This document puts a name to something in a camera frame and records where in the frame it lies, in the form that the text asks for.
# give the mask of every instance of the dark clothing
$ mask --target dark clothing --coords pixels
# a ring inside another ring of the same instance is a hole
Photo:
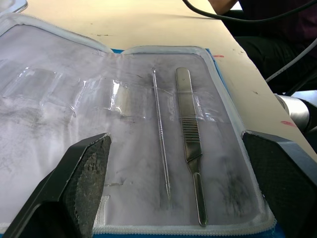
[[[245,19],[243,11],[229,11],[225,16]],[[266,79],[293,60],[302,50],[277,37],[263,37],[253,24],[224,21],[225,26]],[[301,90],[317,89],[317,59],[306,55],[268,83],[274,93],[290,90],[296,83],[312,79]]]
[[[247,19],[270,18],[296,9],[311,0],[239,0]],[[261,35],[277,37],[305,49],[317,38],[317,4],[281,20],[257,26]],[[317,58],[317,47],[310,55]]]

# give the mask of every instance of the blue trim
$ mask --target blue trim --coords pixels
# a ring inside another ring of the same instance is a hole
[[[215,60],[214,57],[212,56],[212,54],[211,54],[211,52],[210,52],[210,49],[206,49],[206,51],[210,54],[210,56],[211,56],[211,58],[212,58],[212,61],[213,61],[213,63],[214,63],[214,66],[215,66],[215,68],[216,68],[216,70],[217,70],[217,73],[218,73],[218,75],[219,75],[219,77],[220,77],[220,79],[221,79],[221,81],[222,81],[222,84],[224,85],[225,89],[226,89],[227,92],[229,93],[227,84],[226,84],[226,82],[224,81],[224,79],[223,79],[223,77],[222,77],[220,68],[219,68],[219,66],[218,66],[218,64],[217,64],[217,62],[216,62],[216,60]]]
[[[122,53],[124,50],[117,50],[117,49],[112,49],[112,51],[116,54]]]

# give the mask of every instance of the textured grip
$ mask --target textured grip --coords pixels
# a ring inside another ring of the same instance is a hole
[[[243,142],[259,187],[287,238],[317,238],[316,162],[295,142],[254,131]]]
[[[204,199],[202,177],[199,173],[194,173],[193,178],[194,178],[194,186],[195,186],[197,211],[198,211],[198,220],[199,220],[199,224],[202,227],[205,227],[208,223],[208,218],[207,218],[207,211],[206,211],[206,205],[205,205],[205,199]]]
[[[63,194],[63,204],[82,238],[92,236],[104,188],[108,154],[109,147],[105,140],[90,146]]]
[[[184,141],[200,143],[196,118],[182,118]]]

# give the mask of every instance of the table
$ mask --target table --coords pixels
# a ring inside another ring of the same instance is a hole
[[[191,0],[214,13],[207,0]],[[317,154],[281,107],[255,65],[220,20],[200,16],[182,0],[28,0],[24,13],[98,40],[115,49],[140,45],[209,48],[246,129],[297,142]]]

